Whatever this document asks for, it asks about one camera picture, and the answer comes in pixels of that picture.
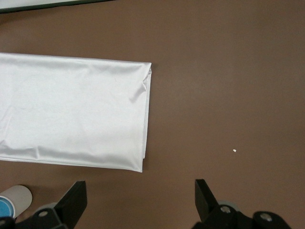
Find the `white cylinder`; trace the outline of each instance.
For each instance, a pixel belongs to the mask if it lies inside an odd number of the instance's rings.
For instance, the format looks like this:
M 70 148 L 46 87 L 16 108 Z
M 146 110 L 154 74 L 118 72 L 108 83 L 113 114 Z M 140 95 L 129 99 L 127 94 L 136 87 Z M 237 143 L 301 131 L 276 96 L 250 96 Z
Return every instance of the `white cylinder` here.
M 0 198 L 7 199 L 12 204 L 14 218 L 24 212 L 32 202 L 31 191 L 22 185 L 16 185 L 1 192 Z

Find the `dark green edge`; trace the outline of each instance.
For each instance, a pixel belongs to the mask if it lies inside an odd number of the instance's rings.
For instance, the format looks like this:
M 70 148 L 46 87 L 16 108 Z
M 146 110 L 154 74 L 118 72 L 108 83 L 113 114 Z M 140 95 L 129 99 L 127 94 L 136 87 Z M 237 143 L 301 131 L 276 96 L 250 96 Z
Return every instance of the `dark green edge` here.
M 87 3 L 102 2 L 102 1 L 113 1 L 113 0 L 81 0 L 81 1 L 50 3 L 50 4 L 43 4 L 43 5 L 36 5 L 36 6 L 5 8 L 5 9 L 0 9 L 0 14 L 14 13 L 14 12 L 19 12 L 19 11 L 24 11 L 24 10 L 40 10 L 40 9 L 53 8 L 53 7 L 58 7 L 58 6 L 81 5 L 81 4 L 87 4 Z

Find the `brown background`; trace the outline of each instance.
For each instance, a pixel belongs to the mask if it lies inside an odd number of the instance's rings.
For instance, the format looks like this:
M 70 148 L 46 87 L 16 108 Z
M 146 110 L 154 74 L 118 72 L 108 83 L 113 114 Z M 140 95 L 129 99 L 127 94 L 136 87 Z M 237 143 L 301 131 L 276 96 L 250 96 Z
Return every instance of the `brown background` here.
M 189 229 L 194 180 L 305 219 L 305 2 L 117 0 L 0 15 L 0 52 L 152 62 L 143 173 L 0 162 L 1 190 L 57 201 L 86 180 L 77 229 Z

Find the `silver screw head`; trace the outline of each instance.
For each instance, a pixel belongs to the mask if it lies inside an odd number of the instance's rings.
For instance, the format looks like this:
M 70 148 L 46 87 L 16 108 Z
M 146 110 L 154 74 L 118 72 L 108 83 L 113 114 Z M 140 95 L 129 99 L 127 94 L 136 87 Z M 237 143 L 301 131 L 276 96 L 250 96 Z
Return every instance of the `silver screw head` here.
M 231 213 L 231 210 L 228 206 L 222 206 L 220 210 L 224 213 Z
M 271 222 L 271 221 L 272 221 L 271 216 L 270 216 L 269 214 L 267 214 L 267 213 L 262 213 L 262 214 L 261 214 L 261 218 L 264 219 L 264 220 L 266 220 L 266 221 L 268 221 L 268 222 Z
M 47 211 L 42 211 L 41 213 L 38 214 L 39 217 L 44 217 L 48 214 Z

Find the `folded white fabric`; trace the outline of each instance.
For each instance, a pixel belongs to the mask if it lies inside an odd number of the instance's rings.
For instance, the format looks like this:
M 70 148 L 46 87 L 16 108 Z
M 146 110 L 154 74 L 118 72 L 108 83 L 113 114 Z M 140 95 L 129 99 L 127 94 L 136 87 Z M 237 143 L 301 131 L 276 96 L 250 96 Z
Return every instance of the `folded white fabric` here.
M 84 0 L 0 0 L 0 9 L 15 8 L 15 7 L 28 7 L 37 5 L 46 5 L 60 2 L 84 2 Z
M 0 53 L 0 159 L 142 172 L 151 63 Z

